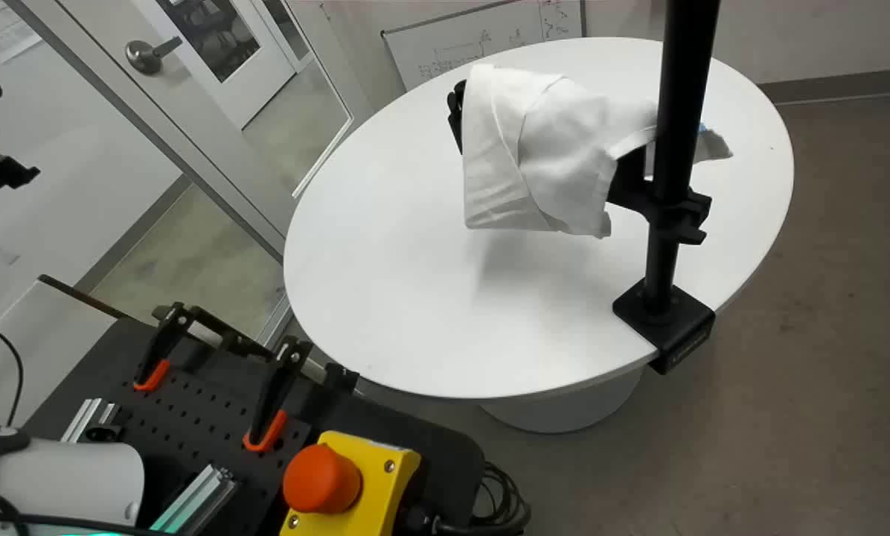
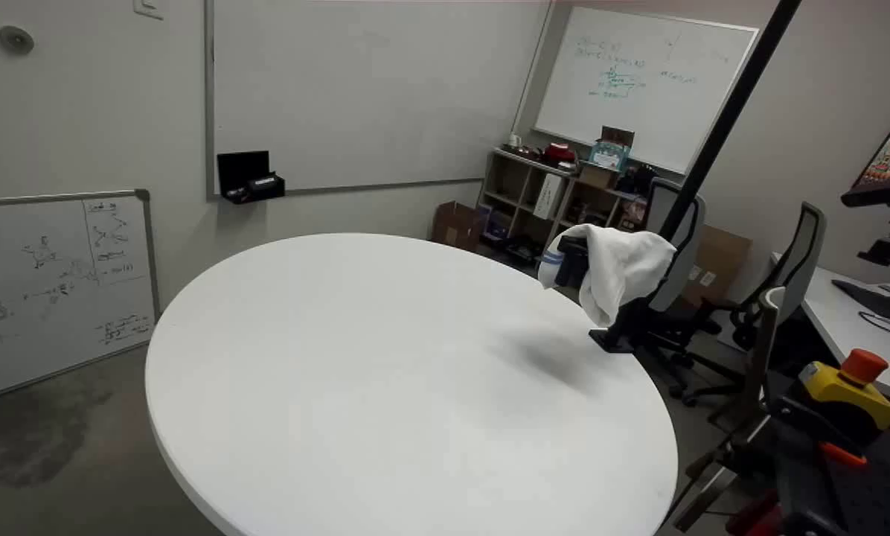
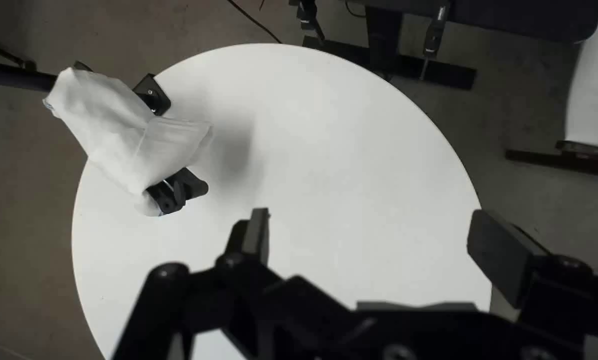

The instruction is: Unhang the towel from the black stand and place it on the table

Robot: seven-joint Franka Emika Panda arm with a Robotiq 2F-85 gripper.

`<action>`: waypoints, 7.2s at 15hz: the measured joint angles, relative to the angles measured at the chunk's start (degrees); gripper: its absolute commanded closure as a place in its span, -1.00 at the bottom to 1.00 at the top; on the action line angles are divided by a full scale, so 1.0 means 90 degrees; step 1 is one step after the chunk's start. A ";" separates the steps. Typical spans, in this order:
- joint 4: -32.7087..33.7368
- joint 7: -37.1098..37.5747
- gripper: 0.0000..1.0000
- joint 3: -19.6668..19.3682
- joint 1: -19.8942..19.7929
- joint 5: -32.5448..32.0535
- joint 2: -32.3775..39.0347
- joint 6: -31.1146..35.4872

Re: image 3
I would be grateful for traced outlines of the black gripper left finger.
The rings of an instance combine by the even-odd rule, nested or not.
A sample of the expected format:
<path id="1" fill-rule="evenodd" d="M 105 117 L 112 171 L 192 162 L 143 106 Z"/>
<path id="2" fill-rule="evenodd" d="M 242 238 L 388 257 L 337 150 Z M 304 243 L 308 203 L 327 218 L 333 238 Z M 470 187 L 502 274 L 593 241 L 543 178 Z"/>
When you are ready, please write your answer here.
<path id="1" fill-rule="evenodd" d="M 270 257 L 270 211 L 254 208 L 247 221 L 232 227 L 227 245 L 219 257 L 223 267 L 242 262 L 266 265 Z"/>

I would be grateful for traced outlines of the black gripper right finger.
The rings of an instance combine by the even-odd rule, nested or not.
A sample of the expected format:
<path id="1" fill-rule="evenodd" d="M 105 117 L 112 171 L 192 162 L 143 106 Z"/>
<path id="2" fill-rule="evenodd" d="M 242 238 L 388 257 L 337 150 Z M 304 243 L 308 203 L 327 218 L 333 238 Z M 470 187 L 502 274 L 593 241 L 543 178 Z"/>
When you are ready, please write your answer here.
<path id="1" fill-rule="evenodd" d="M 514 309 L 522 306 L 532 273 L 549 258 L 549 250 L 528 233 L 487 211 L 472 212 L 466 249 Z"/>

